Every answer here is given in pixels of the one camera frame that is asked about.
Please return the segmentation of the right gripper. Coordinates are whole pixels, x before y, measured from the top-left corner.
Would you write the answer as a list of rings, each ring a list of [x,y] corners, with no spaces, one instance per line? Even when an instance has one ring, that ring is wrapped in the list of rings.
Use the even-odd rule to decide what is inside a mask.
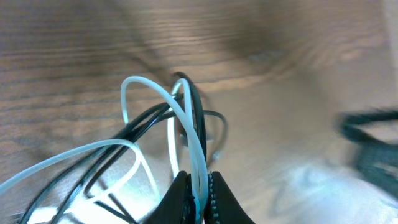
[[[337,130],[345,139],[359,146],[354,166],[364,179],[397,197],[397,144],[382,141],[359,129],[360,125],[396,121],[397,110],[373,110],[341,113]]]

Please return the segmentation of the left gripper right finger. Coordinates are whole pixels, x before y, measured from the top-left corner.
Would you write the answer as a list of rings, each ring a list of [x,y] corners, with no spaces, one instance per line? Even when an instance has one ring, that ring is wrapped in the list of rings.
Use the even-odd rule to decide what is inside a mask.
[[[209,196],[204,211],[205,224],[254,224],[222,175],[214,171],[208,178]]]

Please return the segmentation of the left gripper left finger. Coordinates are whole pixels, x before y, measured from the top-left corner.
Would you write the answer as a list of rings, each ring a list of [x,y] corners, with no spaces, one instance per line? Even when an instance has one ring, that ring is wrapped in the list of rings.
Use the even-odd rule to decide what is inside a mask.
[[[180,171],[146,224],[194,224],[196,207],[190,175]]]

